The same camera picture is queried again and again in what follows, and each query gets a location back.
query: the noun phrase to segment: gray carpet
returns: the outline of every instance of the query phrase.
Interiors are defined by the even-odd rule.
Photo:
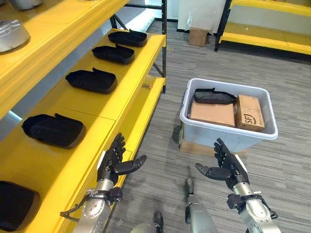
[[[149,31],[159,33],[160,26],[155,22]],[[137,224],[151,222],[155,210],[163,213],[165,232],[189,232],[184,221],[183,189],[188,166],[195,178],[195,192],[210,210],[219,232],[245,232],[237,211],[227,206],[231,191],[226,184],[203,177],[194,167],[198,162],[216,166],[216,159],[180,153],[172,140],[174,127],[180,124],[185,87],[196,77],[269,91],[279,136],[256,144],[242,159],[253,189],[261,190],[270,207],[278,212],[274,222],[281,231],[310,233],[311,63],[221,49],[214,52],[214,38],[205,48],[190,46],[188,34],[177,33],[176,27],[176,23],[168,23],[167,92],[160,98],[138,153],[148,159],[142,169],[127,177],[123,201],[116,205],[106,232],[128,233]]]

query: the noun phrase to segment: white wall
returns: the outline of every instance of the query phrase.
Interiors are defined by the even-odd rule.
[[[199,6],[200,9],[196,14],[198,18],[213,19],[212,32],[216,33],[223,14],[225,0],[180,0],[177,28],[182,30],[189,30],[187,26],[189,12],[195,6]]]
[[[233,6],[229,21],[311,35],[311,17],[255,7]]]
[[[134,0],[131,2],[144,4],[144,0]],[[123,7],[116,12],[116,14],[124,23],[127,23],[143,11],[144,9],[142,8]],[[111,25],[108,20],[43,78],[14,106],[12,111],[22,118],[25,117],[52,87],[55,86],[60,78],[63,77],[110,29]],[[11,115],[7,115],[0,120],[0,140],[4,139],[17,123],[18,121],[12,121]]]
[[[178,19],[178,9],[180,0],[167,0],[167,19]],[[145,0],[146,5],[161,5],[161,0]],[[153,10],[154,17],[161,18],[160,10]]]

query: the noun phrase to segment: yellow shelf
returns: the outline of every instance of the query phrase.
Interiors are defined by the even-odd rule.
[[[147,76],[144,83],[152,84],[152,89],[142,88],[120,128],[126,141],[126,150],[136,154],[136,150],[156,106],[165,83],[164,78]]]
[[[94,176],[91,171],[115,124],[110,119],[57,107],[38,106],[30,115],[54,113],[80,120],[86,126],[86,136],[75,148],[40,143],[28,137],[21,124],[0,144],[1,179],[36,190],[41,197],[35,219],[23,231],[27,233],[61,232],[65,219],[60,211],[69,209],[83,195],[79,191],[85,190]]]
[[[311,36],[228,22],[222,40],[311,55]]]
[[[107,35],[95,47],[103,45],[114,46]],[[118,80],[117,88],[109,95],[97,94],[73,88],[63,78],[43,99],[41,104],[67,108],[117,122],[122,121],[164,45],[165,35],[149,33],[148,42],[144,47],[129,47],[135,50],[135,60],[128,65],[95,58],[92,51],[89,51],[70,72],[80,69],[92,70],[95,67],[114,73]]]
[[[100,154],[118,132],[126,138],[124,161],[134,158],[165,83],[164,78],[147,76],[165,41],[164,35],[148,34],[143,48],[133,48],[136,58],[129,65],[97,59],[90,51],[72,71],[96,67],[115,73],[116,89],[109,95],[96,94],[70,86],[64,77],[36,105],[30,116],[59,113],[85,124],[86,137],[77,147],[66,150],[40,143],[26,136],[21,124],[1,141],[1,179],[36,190],[42,198],[35,219],[22,232],[63,233],[72,228],[59,214],[80,202],[86,189],[94,186]],[[105,36],[97,46],[109,44]],[[154,86],[141,88],[143,83]],[[124,179],[120,177],[117,185]]]
[[[283,11],[311,17],[311,1],[309,0],[302,1],[301,4],[292,4],[290,1],[280,2],[275,0],[233,0],[230,7],[234,5]]]
[[[0,6],[1,20],[19,19],[31,35],[26,45],[0,53],[0,118],[128,1],[47,0],[22,12]]]

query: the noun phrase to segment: silver metal part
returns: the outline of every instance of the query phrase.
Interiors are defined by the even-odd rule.
[[[96,188],[92,190],[97,198],[102,198],[102,195],[97,195],[99,190],[110,190],[114,184],[109,179],[103,179],[97,182]],[[90,199],[86,202],[82,210],[82,217],[74,229],[74,233],[102,233],[105,223],[109,218],[110,207],[109,203],[101,199]]]
[[[27,30],[18,20],[0,21],[0,52],[12,50],[30,38]]]
[[[43,0],[9,0],[14,8],[22,10],[30,10],[38,5],[40,5]]]
[[[233,192],[236,195],[240,195],[241,197],[254,194],[254,191],[251,189],[251,186],[246,182],[241,182],[233,186]]]
[[[248,183],[239,183],[233,187],[236,195],[246,196],[254,194]],[[240,213],[242,221],[247,225],[250,233],[281,233],[272,222],[270,211],[260,199],[249,199]]]
[[[198,203],[195,195],[188,195],[192,233],[218,233],[208,209]]]

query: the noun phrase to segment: white plastic bin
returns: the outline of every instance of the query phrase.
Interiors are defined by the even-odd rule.
[[[190,108],[191,99],[195,90],[197,88],[214,87],[216,91],[225,91],[235,96],[241,94],[257,97],[260,102],[263,120],[265,123],[264,130],[261,132],[241,130],[187,118],[187,112]],[[191,79],[187,84],[180,112],[180,119],[184,123],[184,139],[187,142],[213,147],[216,139],[220,137],[228,146],[229,150],[233,152],[239,152],[245,148],[249,148],[263,139],[276,139],[278,135],[276,119],[274,117],[268,91],[252,86],[204,79]]]

